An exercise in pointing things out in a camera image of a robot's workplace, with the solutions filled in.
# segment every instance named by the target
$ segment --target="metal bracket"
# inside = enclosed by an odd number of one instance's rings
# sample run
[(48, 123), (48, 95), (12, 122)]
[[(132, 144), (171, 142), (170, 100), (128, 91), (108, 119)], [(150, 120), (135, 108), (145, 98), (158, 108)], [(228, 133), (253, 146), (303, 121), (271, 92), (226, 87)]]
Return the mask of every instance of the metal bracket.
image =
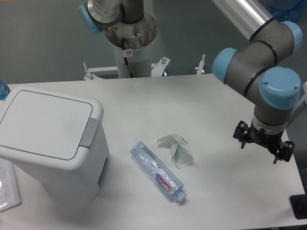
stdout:
[[(152, 64), (152, 77), (166, 76), (165, 69), (169, 64), (170, 59), (163, 57), (158, 63)], [(83, 63), (85, 70), (84, 80), (95, 80), (95, 79), (111, 79), (114, 75), (118, 75), (117, 66), (111, 67), (99, 67), (99, 68), (87, 68), (86, 63)]]

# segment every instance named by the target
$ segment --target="black ring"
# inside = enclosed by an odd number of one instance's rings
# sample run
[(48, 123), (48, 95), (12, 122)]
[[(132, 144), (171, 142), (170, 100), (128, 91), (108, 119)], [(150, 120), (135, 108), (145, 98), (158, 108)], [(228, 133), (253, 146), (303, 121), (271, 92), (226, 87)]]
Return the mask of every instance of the black ring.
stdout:
[(271, 23), (274, 20), (275, 20), (275, 18), (271, 18), (271, 19), (267, 20), (265, 24), (263, 24), (261, 27), (259, 27), (258, 30), (256, 30), (255, 33), (253, 33), (253, 35), (250, 37), (249, 42), (251, 42), (251, 40), (254, 39), (254, 37), (260, 32), (260, 30), (262, 30), (264, 27), (266, 27), (269, 23)]
[(248, 82), (248, 85), (245, 87), (245, 90), (244, 90), (244, 93), (243, 93), (243, 96), (246, 98), (247, 94), (248, 94), (248, 91), (251, 87), (251, 85), (254, 83), (254, 81), (257, 79), (257, 77), (262, 74), (264, 71), (266, 71), (267, 69), (262, 69), (262, 70), (259, 70), (257, 73), (255, 73), (255, 75), (249, 80)]
[(275, 61), (274, 61), (274, 66), (276, 66), (278, 60), (277, 60), (277, 53), (276, 53), (276, 50), (274, 49), (274, 47), (272, 47), (272, 46), (271, 46), (269, 43), (267, 43), (266, 41), (258, 40), (258, 41), (256, 41), (256, 42), (260, 42), (260, 43), (262, 43), (262, 44), (265, 44), (268, 48), (270, 48), (270, 50), (272, 51), (272, 53), (273, 53), (273, 55), (274, 55), (274, 59), (275, 59)]

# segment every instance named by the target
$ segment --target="blue object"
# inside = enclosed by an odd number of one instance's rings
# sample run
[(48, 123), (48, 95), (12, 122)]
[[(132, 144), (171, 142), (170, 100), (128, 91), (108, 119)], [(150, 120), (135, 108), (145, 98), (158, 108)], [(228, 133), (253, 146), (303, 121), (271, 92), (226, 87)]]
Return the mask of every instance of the blue object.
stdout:
[(279, 22), (298, 22), (307, 6), (307, 0), (271, 0), (270, 2), (271, 5), (267, 10)]
[(79, 6), (80, 14), (85, 22), (86, 26), (92, 31), (93, 34), (100, 33), (100, 30), (97, 28), (90, 15), (88, 14), (86, 8), (82, 5)]
[(293, 108), (301, 88), (302, 83), (299, 75), (291, 69), (282, 67), (267, 70), (259, 82), (262, 98), (276, 109)]
[(0, 81), (0, 100), (4, 100), (11, 92), (9, 86)]
[(285, 22), (282, 22), (282, 23), (287, 25), (291, 29), (291, 31), (293, 33), (293, 39), (294, 39), (293, 52), (297, 51), (303, 43), (303, 32), (302, 32), (301, 28), (299, 28), (299, 26), (297, 24), (292, 23), (290, 21), (285, 21)]
[(215, 58), (212, 65), (212, 73), (225, 84), (225, 77), (229, 63), (235, 54), (236, 49), (226, 48), (223, 49)]
[(161, 187), (166, 196), (182, 202), (186, 197), (183, 183), (169, 168), (143, 143), (137, 143), (130, 151), (147, 174)]

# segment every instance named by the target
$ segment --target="bottle cap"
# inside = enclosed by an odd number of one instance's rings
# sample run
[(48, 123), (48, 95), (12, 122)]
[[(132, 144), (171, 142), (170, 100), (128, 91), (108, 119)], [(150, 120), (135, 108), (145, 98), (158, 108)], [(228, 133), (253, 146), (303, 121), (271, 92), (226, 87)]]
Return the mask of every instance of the bottle cap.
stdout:
[(187, 194), (185, 192), (182, 192), (180, 193), (178, 196), (177, 196), (177, 200), (179, 202), (183, 201), (183, 199), (187, 196)]

